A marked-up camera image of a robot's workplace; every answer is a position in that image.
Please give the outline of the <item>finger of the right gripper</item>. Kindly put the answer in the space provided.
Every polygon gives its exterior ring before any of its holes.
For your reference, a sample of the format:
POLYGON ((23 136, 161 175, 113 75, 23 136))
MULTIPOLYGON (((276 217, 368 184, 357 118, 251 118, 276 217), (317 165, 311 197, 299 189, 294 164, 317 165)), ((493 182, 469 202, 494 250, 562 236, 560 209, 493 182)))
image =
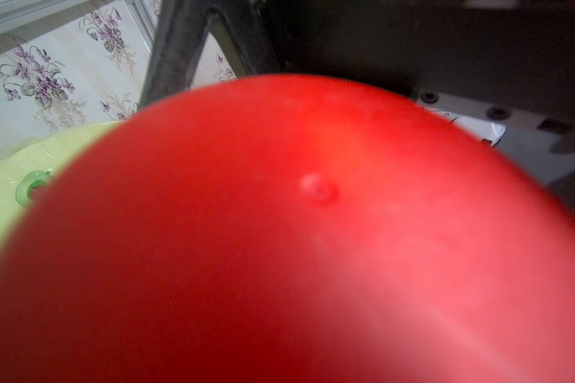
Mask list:
POLYGON ((188 89, 214 37, 236 75, 278 72, 278 60, 260 13, 261 1, 164 1, 140 106, 188 89))

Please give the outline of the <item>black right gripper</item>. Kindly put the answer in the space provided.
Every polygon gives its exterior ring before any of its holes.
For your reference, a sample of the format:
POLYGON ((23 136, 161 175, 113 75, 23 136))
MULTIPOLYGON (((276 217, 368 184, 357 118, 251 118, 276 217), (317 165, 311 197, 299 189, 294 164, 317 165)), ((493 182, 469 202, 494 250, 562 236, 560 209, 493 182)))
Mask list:
POLYGON ((284 71, 575 121, 575 1, 263 1, 284 71))

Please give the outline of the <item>red-lid tea jar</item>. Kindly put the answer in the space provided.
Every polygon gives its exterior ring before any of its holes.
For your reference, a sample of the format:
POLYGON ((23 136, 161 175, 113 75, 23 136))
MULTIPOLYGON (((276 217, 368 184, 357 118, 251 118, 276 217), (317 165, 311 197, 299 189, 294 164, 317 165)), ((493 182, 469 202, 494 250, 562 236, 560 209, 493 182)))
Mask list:
POLYGON ((0 382, 575 382, 575 218, 411 101, 167 98, 0 251, 0 382))

